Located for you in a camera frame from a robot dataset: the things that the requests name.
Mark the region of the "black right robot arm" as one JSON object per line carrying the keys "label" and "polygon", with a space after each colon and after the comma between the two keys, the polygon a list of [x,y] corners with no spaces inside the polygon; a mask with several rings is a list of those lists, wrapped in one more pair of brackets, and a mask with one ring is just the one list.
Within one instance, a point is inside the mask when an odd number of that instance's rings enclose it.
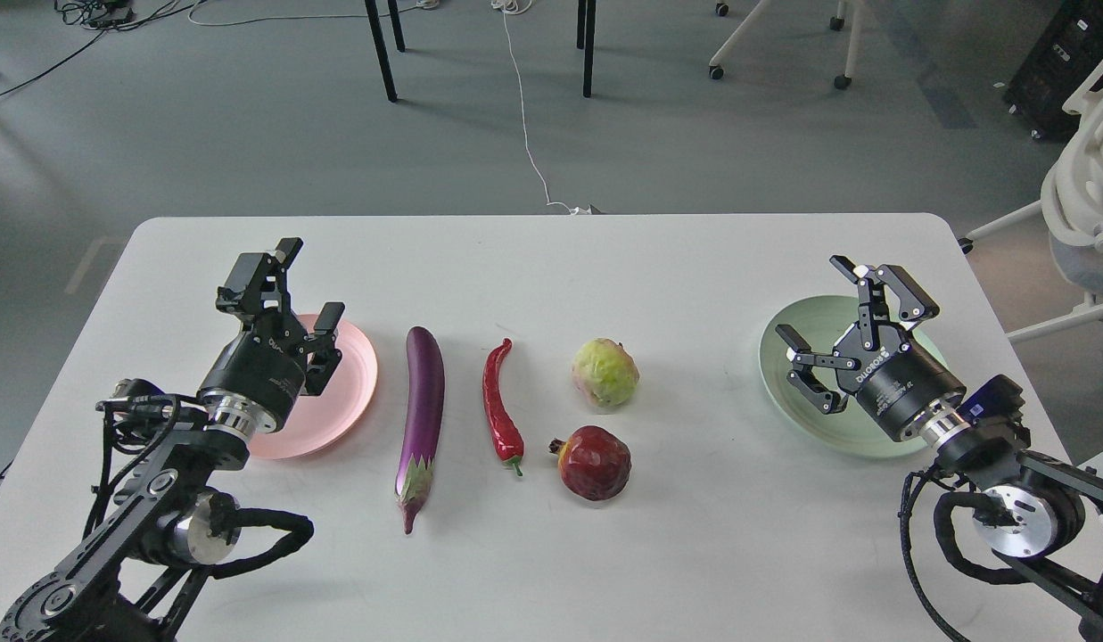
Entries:
{"label": "black right robot arm", "polygon": [[1078,633],[1103,641],[1103,479],[1031,448],[1022,389],[995,375],[966,386],[917,341],[939,306],[904,267],[831,264],[856,285],[857,315],[828,353],[779,324],[786,379],[821,414],[853,399],[895,442],[934,449],[901,489],[899,543],[918,601],[949,639],[963,635],[938,613],[911,561],[911,513],[928,483],[942,488],[934,539],[956,573],[993,586],[1034,584],[1080,617]]}

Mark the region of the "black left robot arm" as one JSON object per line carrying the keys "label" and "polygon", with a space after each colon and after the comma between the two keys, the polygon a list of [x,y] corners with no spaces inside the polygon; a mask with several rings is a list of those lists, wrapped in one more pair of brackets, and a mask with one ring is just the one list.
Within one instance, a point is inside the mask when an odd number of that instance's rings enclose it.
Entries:
{"label": "black left robot arm", "polygon": [[302,245],[283,237],[238,257],[216,306],[240,332],[192,397],[133,379],[98,403],[105,459],[83,541],[10,604],[1,641],[172,641],[206,581],[255,573],[314,535],[306,515],[240,507],[208,484],[242,470],[253,436],[281,431],[341,362],[344,304],[324,304],[311,329],[292,309]]}

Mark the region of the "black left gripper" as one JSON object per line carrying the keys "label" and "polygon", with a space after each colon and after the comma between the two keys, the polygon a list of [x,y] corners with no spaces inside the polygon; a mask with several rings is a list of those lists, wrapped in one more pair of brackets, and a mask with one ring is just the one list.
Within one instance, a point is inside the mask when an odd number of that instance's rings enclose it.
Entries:
{"label": "black left gripper", "polygon": [[274,252],[240,253],[217,289],[216,309],[243,325],[206,374],[197,398],[206,407],[219,406],[223,398],[249,403],[263,434],[282,430],[300,394],[319,397],[341,362],[338,324],[346,304],[324,304],[310,332],[291,312],[287,276],[303,244],[283,237]]}

